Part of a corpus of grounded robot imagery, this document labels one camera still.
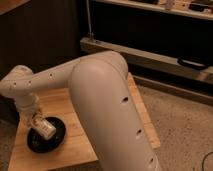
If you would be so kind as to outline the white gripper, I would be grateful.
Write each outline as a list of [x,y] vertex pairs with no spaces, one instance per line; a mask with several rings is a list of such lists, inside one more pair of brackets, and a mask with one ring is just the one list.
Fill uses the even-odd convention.
[[20,120],[28,127],[36,128],[43,121],[43,114],[36,94],[28,94],[16,99]]

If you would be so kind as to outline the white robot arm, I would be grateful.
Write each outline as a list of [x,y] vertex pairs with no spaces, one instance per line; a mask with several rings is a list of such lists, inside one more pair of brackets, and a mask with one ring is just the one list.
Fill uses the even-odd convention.
[[36,93],[66,87],[104,171],[162,171],[127,77],[124,57],[104,51],[39,73],[18,65],[0,80],[0,95],[13,99],[25,123],[49,140],[56,135],[56,127],[42,116]]

